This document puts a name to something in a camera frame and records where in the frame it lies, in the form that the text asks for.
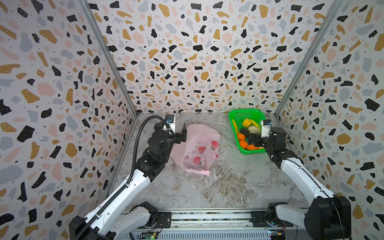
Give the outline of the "beige round fruit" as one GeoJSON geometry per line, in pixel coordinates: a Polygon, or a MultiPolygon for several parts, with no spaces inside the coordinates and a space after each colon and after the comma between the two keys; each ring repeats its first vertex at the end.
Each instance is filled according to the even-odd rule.
{"type": "Polygon", "coordinates": [[[248,127],[248,131],[250,134],[261,134],[261,129],[257,126],[250,126],[248,127]]]}

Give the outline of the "orange fruit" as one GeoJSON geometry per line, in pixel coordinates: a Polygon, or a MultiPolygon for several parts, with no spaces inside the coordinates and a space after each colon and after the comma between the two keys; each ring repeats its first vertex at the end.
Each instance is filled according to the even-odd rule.
{"type": "Polygon", "coordinates": [[[247,146],[247,150],[249,150],[249,151],[254,151],[254,150],[258,150],[259,149],[259,147],[255,147],[254,145],[248,145],[247,146]]]}
{"type": "Polygon", "coordinates": [[[246,136],[244,134],[238,133],[237,134],[237,139],[238,139],[239,142],[245,141],[246,140],[246,136]]]}
{"type": "Polygon", "coordinates": [[[248,143],[245,140],[239,141],[239,144],[242,149],[246,149],[248,147],[248,143]]]}

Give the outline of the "dark avocado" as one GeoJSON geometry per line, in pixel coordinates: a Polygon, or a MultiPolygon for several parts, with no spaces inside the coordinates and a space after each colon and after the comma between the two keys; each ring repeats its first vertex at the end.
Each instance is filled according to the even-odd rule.
{"type": "Polygon", "coordinates": [[[248,131],[247,128],[241,128],[240,133],[243,134],[245,136],[245,138],[248,138],[250,135],[250,132],[248,131]]]}

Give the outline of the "pink plastic bag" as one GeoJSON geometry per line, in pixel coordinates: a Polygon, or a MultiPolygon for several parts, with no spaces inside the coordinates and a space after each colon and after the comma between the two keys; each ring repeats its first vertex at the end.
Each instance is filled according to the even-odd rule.
{"type": "Polygon", "coordinates": [[[174,145],[171,158],[188,173],[210,175],[219,153],[220,133],[202,124],[187,127],[185,142],[174,145]]]}

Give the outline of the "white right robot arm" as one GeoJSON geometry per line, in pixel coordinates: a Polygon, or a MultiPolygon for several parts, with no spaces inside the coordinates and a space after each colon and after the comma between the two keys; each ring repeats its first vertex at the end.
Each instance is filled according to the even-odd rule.
{"type": "Polygon", "coordinates": [[[282,228],[290,223],[305,229],[313,240],[347,240],[352,235],[351,203],[321,184],[301,159],[287,149],[287,133],[282,128],[261,128],[263,148],[270,160],[287,174],[307,199],[310,207],[301,209],[285,202],[270,203],[265,213],[251,212],[255,228],[282,228]]]}

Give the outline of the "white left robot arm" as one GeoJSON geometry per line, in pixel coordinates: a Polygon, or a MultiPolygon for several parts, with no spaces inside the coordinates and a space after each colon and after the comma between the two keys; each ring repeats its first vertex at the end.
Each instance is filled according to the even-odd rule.
{"type": "Polygon", "coordinates": [[[120,240],[138,228],[159,225],[158,209],[148,202],[139,204],[127,215],[122,212],[165,168],[175,144],[185,142],[187,127],[173,137],[167,130],[156,129],[149,146],[127,177],[98,207],[85,217],[76,216],[69,224],[72,240],[120,240]]]}

